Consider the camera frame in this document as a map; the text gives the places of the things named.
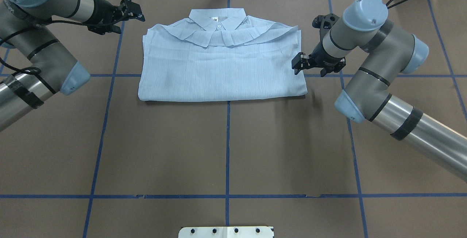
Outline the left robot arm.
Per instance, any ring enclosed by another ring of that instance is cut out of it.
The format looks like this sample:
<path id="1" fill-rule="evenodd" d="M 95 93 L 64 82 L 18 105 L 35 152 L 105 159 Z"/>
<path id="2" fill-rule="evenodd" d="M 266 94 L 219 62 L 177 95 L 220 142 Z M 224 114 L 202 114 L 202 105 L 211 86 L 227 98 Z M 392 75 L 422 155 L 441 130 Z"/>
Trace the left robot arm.
<path id="1" fill-rule="evenodd" d="M 1 130 L 41 107 L 60 92 L 70 95 L 90 79 L 90 73 L 48 30 L 63 23 L 84 26 L 90 32 L 121 34 L 119 22 L 145 21 L 139 4 L 122 0 L 2 0 L 1 47 L 17 49 L 30 66 L 22 69 L 1 60 L 13 71 L 1 81 Z"/>

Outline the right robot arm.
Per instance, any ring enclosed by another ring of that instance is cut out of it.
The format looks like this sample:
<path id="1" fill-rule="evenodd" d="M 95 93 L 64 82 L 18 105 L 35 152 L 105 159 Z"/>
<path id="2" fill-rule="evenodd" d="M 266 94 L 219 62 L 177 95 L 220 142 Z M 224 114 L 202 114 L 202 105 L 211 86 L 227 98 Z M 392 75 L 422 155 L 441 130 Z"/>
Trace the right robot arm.
<path id="1" fill-rule="evenodd" d="M 429 48 L 387 16 L 382 0 L 355 0 L 342 17 L 317 16 L 312 26 L 320 29 L 320 42 L 310 55 L 297 53 L 291 67 L 295 74 L 320 68 L 324 77 L 340 72 L 353 49 L 367 52 L 335 101 L 337 111 L 356 123 L 372 122 L 466 181 L 466 137 L 388 91 L 397 75 L 410 74 L 425 62 Z"/>

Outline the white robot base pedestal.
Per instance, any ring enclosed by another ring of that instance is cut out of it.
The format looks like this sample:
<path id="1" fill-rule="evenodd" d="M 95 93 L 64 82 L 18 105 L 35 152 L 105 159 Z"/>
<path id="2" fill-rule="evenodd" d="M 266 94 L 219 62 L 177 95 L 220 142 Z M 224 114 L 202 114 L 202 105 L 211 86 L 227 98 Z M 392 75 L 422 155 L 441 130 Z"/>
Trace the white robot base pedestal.
<path id="1" fill-rule="evenodd" d="M 209 226 L 183 227 L 179 238 L 274 238 L 274 228 L 270 226 Z"/>

